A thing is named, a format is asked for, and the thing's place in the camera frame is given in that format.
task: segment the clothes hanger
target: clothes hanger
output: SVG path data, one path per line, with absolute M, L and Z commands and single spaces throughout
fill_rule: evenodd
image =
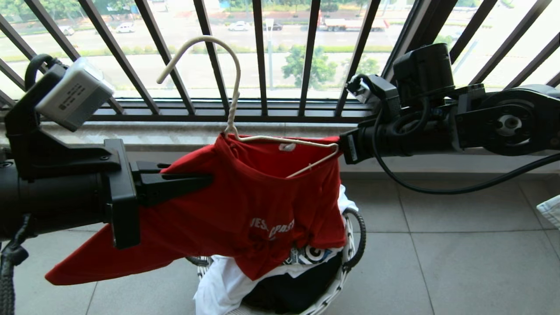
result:
M 299 145 L 308 145 L 308 146 L 315 146 L 315 147 L 328 147 L 328 148 L 333 149 L 333 152 L 331 154 L 327 155 L 326 157 L 320 159 L 317 162 L 309 164 L 308 166 L 302 168 L 301 170 L 291 174 L 287 178 L 299 175 L 299 174 L 305 172 L 306 170 L 309 170 L 309 169 L 321 164 L 322 162 L 332 158 L 333 156 L 336 156 L 336 154 L 338 153 L 338 150 L 339 150 L 339 147 L 338 147 L 337 143 L 330 143 L 330 144 L 325 145 L 325 144 L 322 144 L 322 143 L 315 143 L 315 142 L 298 140 L 298 139 L 271 137 L 271 136 L 250 136 L 250 137 L 241 138 L 239 136 L 239 133 L 238 133 L 237 128 L 235 127 L 235 123 L 234 123 L 235 113 L 237 111 L 237 101 L 239 100 L 239 81 L 241 80 L 241 66 L 239 65 L 239 60 L 238 60 L 237 56 L 235 55 L 234 51 L 226 43 L 224 43 L 223 41 L 221 41 L 221 40 L 219 40 L 219 39 L 217 39 L 213 36 L 203 35 L 203 36 L 192 38 L 192 39 L 188 40 L 186 43 L 184 43 L 183 46 L 181 46 L 181 48 L 177 51 L 177 54 L 173 57 L 173 59 L 171 59 L 171 61 L 167 64 L 165 69 L 161 72 L 161 74 L 157 78 L 156 82 L 158 84 L 162 84 L 165 77 L 167 77 L 167 75 L 175 68 L 175 65 L 177 64 L 177 62 L 179 61 L 181 56 L 183 56 L 183 54 L 186 52 L 186 50 L 189 49 L 189 47 L 191 47 L 192 45 L 194 45 L 196 43 L 200 43 L 201 41 L 209 41 L 210 43 L 215 43 L 215 44 L 218 44 L 218 45 L 224 47 L 224 49 L 234 59 L 235 71 L 236 71 L 235 84 L 234 84 L 234 94 L 233 94 L 233 97 L 231 99 L 230 114 L 227 117 L 227 127 L 224 130 L 224 133 L 233 133 L 234 136 L 235 136 L 235 139 L 237 141 L 240 141 L 240 142 L 249 142 L 249 141 L 255 141 L 255 140 L 266 140 L 266 141 L 273 141 L 273 142 L 280 142 L 280 143 L 295 143 L 295 144 L 299 144 Z

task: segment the red shirt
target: red shirt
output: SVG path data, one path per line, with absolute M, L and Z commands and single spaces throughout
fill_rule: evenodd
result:
M 337 137 L 309 140 L 333 143 Z M 118 250 L 103 227 L 45 276 L 55 285 L 113 279 L 154 270 L 185 256 L 235 257 L 255 280 L 285 260 L 293 245 L 346 243 L 338 210 L 337 156 L 293 178 L 286 176 L 332 153 L 330 148 L 239 142 L 218 136 L 163 173 L 213 174 L 199 191 L 140 209 L 141 243 Z

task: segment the white basket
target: white basket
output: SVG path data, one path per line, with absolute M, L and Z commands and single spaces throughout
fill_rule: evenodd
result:
M 352 223 L 348 214 L 352 214 L 358 220 L 358 224 L 360 225 L 360 244 L 358 248 L 354 245 L 354 233 L 352 230 Z M 301 312 L 302 315 L 317 315 L 323 313 L 329 304 L 342 292 L 342 288 L 346 279 L 348 278 L 348 273 L 355 266 L 360 258 L 363 255 L 363 251 L 366 245 L 366 226 L 363 222 L 363 218 L 361 215 L 353 210 L 353 209 L 346 209 L 343 213 L 343 217 L 346 221 L 346 236 L 347 241 L 344 249 L 342 250 L 342 264 L 337 271 L 333 282 L 327 288 L 325 293 L 315 302 L 315 304 L 311 305 L 305 311 Z M 208 271 L 208 268 L 212 264 L 212 259 L 207 256 L 197 257 L 195 259 L 190 258 L 190 262 L 194 263 L 198 266 L 198 277 L 202 279 L 202 277 Z M 241 304 L 241 306 L 233 311 L 229 312 L 228 315 L 262 315 L 262 314 L 275 314 L 274 311 L 270 312 L 263 312 L 252 309 L 247 305 Z

